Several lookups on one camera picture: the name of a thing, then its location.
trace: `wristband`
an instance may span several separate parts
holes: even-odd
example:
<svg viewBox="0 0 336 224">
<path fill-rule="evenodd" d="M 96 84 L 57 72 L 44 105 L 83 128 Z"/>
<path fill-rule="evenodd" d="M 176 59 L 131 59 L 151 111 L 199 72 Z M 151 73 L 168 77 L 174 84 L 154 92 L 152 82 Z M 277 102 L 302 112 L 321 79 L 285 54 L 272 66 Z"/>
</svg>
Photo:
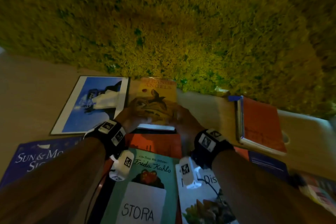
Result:
<svg viewBox="0 0 336 224">
<path fill-rule="evenodd" d="M 191 152 L 191 158 L 202 169 L 211 169 L 213 160 L 221 151 L 233 150 L 233 146 L 213 128 L 199 132 L 194 146 L 195 150 Z"/>
<path fill-rule="evenodd" d="M 86 133 L 84 137 L 99 139 L 104 145 L 106 159 L 112 155 L 117 159 L 125 149 L 125 134 L 126 132 L 119 122 L 108 120 Z"/>
</svg>

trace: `purple book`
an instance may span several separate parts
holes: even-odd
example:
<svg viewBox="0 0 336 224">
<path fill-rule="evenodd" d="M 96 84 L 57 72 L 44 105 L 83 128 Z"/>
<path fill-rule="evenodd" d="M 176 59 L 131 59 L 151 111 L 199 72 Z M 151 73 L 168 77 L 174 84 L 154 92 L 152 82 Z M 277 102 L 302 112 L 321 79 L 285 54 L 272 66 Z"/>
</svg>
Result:
<svg viewBox="0 0 336 224">
<path fill-rule="evenodd" d="M 2 177 L 0 189 L 56 158 L 81 140 L 82 136 L 77 136 L 20 144 Z"/>
</svg>

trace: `wooden surface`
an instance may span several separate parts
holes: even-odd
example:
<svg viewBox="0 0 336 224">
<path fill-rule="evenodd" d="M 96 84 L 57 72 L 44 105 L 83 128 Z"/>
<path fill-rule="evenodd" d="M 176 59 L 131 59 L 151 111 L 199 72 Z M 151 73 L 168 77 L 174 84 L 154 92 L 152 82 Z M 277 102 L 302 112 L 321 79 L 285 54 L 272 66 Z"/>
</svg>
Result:
<svg viewBox="0 0 336 224">
<path fill-rule="evenodd" d="M 0 55 L 1 147 L 0 175 L 17 146 L 53 138 L 49 132 L 79 75 L 106 75 L 64 64 Z M 130 100 L 138 82 L 132 81 Z M 219 130 L 237 145 L 234 105 L 223 98 L 178 90 L 178 103 L 188 108 L 207 128 Z M 288 154 L 273 156 L 289 168 L 336 180 L 336 134 L 326 120 L 279 111 L 282 130 L 288 135 Z"/>
</svg>

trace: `hand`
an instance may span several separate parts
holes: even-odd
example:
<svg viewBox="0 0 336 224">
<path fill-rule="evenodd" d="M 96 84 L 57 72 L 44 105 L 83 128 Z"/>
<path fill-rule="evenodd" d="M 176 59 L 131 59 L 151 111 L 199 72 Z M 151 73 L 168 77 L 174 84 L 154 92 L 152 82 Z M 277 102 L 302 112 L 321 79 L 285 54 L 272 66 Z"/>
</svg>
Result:
<svg viewBox="0 0 336 224">
<path fill-rule="evenodd" d="M 175 112 L 175 118 L 168 121 L 168 125 L 175 127 L 177 132 L 180 134 L 182 154 L 183 156 L 186 156 L 194 149 L 194 140 L 197 134 L 205 128 L 199 124 L 188 109 L 177 105 Z"/>
<path fill-rule="evenodd" d="M 139 124 L 149 124 L 152 122 L 150 117 L 137 116 L 135 112 L 135 103 L 137 99 L 134 99 L 128 107 L 124 108 L 118 116 L 115 118 L 124 128 L 126 133 L 132 132 Z"/>
</svg>

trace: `white sensor device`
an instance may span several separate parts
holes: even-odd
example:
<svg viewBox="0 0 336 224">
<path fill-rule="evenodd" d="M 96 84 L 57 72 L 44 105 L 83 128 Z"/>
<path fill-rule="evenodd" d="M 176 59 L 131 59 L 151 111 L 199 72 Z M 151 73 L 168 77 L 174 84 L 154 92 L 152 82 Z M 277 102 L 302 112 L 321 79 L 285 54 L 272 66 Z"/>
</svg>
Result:
<svg viewBox="0 0 336 224">
<path fill-rule="evenodd" d="M 114 155 L 110 158 L 114 161 L 114 163 L 108 174 L 109 177 L 116 182 L 125 180 L 132 167 L 134 154 L 129 150 L 124 150 L 118 159 L 116 159 Z"/>
<path fill-rule="evenodd" d="M 183 184 L 187 189 L 196 189 L 201 187 L 202 182 L 198 180 L 199 170 L 201 169 L 191 157 L 183 157 L 180 159 L 180 169 Z"/>
</svg>

